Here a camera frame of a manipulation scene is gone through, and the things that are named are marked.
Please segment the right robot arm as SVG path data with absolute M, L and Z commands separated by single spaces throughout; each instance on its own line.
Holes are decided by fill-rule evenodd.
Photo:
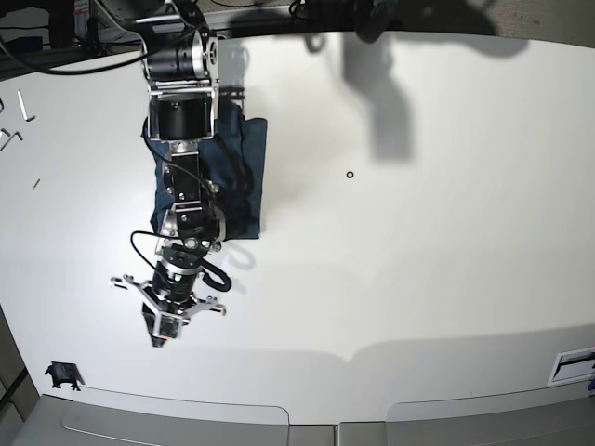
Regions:
M 194 1 L 102 1 L 100 8 L 123 31 L 141 40 L 149 105 L 142 138 L 158 163 L 171 203 L 157 228 L 152 278 L 124 275 L 113 284 L 136 289 L 152 345 L 180 338 L 203 311 L 225 314 L 213 295 L 198 296 L 197 280 L 220 293 L 231 278 L 208 261 L 228 237 L 221 186 L 206 171 L 200 146 L 226 147 L 216 123 L 219 103 L 218 35 Z

